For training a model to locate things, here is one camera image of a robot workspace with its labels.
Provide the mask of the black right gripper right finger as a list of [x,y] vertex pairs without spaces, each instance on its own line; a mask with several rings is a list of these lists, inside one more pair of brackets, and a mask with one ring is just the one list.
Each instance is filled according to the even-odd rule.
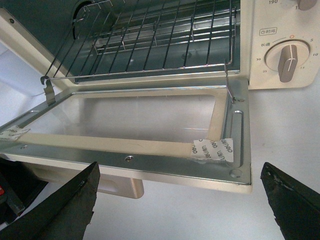
[[265,162],[261,170],[268,203],[286,240],[320,238],[320,194]]

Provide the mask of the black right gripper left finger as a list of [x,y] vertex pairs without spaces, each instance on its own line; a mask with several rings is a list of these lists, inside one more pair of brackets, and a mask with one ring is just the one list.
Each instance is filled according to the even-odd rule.
[[2,240],[81,240],[93,217],[100,170],[97,162],[0,232]]

